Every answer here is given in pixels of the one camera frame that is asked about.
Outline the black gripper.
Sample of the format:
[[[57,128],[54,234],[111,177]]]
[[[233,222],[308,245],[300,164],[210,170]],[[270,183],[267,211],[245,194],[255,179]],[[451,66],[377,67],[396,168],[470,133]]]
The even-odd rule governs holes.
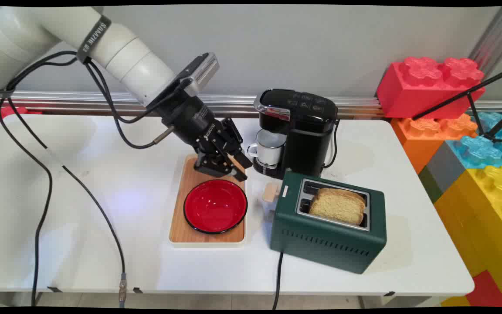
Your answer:
[[[247,180],[245,169],[253,163],[241,147],[243,139],[230,117],[221,121],[215,119],[212,111],[199,97],[176,93],[171,99],[159,105],[162,123],[174,126],[173,133],[184,143],[193,147],[197,160],[193,169],[212,177],[234,177],[237,181]],[[218,135],[225,141],[223,151],[213,145]]]

